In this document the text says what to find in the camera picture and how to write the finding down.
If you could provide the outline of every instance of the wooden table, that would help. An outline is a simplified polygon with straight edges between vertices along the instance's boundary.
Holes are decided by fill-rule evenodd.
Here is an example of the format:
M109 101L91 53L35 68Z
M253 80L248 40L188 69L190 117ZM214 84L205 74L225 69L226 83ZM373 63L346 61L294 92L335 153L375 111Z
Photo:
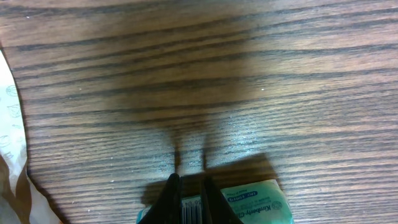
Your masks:
M396 222L398 1L8 0L0 23L65 223L134 223L203 151L243 161L219 184L277 177L296 223Z

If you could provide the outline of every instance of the green packet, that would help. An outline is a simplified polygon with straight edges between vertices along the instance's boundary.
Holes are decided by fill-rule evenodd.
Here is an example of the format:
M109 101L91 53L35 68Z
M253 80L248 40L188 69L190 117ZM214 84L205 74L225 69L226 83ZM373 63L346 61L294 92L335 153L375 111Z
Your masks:
M276 180L221 189L229 206L245 224L294 224L289 203ZM150 207L138 213L137 223ZM201 222L200 195L182 199L182 224Z

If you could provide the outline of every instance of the brown wood tabletop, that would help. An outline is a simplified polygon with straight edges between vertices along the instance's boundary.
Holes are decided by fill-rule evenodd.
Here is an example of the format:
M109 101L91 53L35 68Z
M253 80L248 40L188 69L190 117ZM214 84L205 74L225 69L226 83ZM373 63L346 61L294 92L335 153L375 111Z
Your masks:
M0 41L65 223L135 223L203 152L296 223L397 221L397 0L7 0Z

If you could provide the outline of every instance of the crumpled wrapper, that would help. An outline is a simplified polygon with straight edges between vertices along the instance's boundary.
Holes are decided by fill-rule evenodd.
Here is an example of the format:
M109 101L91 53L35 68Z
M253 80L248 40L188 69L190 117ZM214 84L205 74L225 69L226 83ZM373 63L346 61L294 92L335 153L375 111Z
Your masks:
M0 223L60 224L26 174L24 123L14 79L0 52Z

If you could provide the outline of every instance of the wood grain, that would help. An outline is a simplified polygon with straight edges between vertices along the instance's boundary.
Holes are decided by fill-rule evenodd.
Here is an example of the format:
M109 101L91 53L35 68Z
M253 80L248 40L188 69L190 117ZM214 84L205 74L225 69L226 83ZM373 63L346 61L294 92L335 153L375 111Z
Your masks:
M396 222L398 1L8 0L0 38L65 223L134 223L175 149L265 156L219 182L275 174L296 223Z

